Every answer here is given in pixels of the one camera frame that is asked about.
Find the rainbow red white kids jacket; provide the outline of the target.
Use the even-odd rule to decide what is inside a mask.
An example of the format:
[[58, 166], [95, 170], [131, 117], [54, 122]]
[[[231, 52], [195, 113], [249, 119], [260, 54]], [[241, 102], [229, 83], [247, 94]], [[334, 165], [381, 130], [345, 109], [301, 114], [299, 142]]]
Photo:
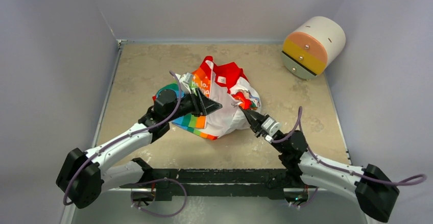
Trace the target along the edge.
[[249, 128], [241, 109], [259, 112], [261, 101], [242, 68], [234, 62], [217, 65], [212, 56], [206, 56], [192, 75], [190, 86], [199, 88], [222, 108], [207, 116], [188, 114], [172, 120], [172, 124], [209, 140]]

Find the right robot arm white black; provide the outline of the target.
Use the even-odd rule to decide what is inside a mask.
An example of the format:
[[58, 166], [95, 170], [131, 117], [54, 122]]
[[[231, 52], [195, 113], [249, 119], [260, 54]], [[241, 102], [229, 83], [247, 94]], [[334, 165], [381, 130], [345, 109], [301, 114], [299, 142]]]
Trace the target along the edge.
[[270, 115], [250, 109], [241, 111], [255, 137], [262, 137], [279, 152], [290, 185], [326, 189], [358, 203], [368, 217], [383, 223], [389, 221], [400, 191], [379, 167], [347, 165], [313, 153], [299, 128], [299, 118], [295, 128], [284, 133]]

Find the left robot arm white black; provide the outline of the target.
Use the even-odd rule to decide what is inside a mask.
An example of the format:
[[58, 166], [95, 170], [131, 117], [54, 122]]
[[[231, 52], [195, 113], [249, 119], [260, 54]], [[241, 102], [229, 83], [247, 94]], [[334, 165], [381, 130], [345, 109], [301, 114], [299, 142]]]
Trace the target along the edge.
[[198, 88], [190, 93], [162, 90], [130, 129], [100, 146], [85, 151], [75, 148], [67, 154], [56, 179], [64, 193], [63, 204], [74, 204], [79, 209], [89, 206], [107, 184], [103, 174], [133, 151], [161, 138], [170, 129], [170, 121], [185, 115], [207, 116], [221, 108], [221, 103]]

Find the round pastel drawer cabinet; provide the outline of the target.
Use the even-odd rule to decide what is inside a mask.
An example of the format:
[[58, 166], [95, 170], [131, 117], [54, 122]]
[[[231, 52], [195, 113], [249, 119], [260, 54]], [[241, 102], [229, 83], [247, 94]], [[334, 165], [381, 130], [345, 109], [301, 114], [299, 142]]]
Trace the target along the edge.
[[321, 75], [346, 44], [343, 28], [335, 21], [315, 16], [284, 40], [281, 59], [293, 75], [311, 80]]

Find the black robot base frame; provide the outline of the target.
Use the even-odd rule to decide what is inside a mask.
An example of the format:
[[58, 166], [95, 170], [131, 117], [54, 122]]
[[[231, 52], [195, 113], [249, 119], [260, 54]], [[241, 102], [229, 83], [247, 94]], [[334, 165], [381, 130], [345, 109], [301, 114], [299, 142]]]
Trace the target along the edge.
[[286, 169], [176, 169], [152, 168], [141, 158], [134, 158], [143, 173], [137, 183], [122, 188], [147, 188], [157, 201], [174, 196], [266, 197], [303, 203], [311, 189], [293, 180]]

